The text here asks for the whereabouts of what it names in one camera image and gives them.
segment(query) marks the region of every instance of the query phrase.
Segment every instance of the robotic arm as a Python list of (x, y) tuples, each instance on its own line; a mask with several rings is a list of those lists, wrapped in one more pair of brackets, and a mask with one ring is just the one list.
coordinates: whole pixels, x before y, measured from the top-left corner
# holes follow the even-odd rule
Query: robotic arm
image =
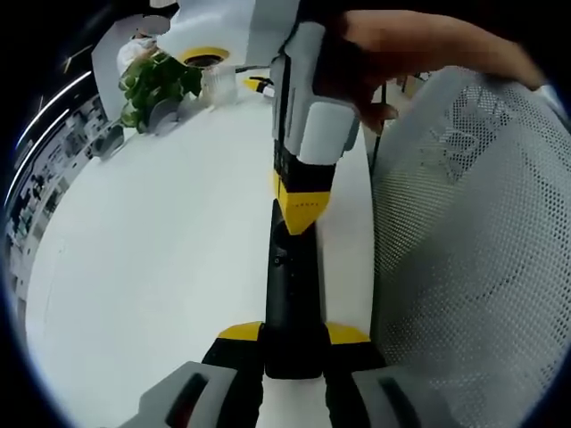
[(359, 130), (352, 106), (316, 94), (326, 31), (302, 3), (182, 0), (170, 31), (158, 38), (162, 50), (188, 66), (271, 67), (274, 189), (291, 235), (325, 210), (335, 164)]

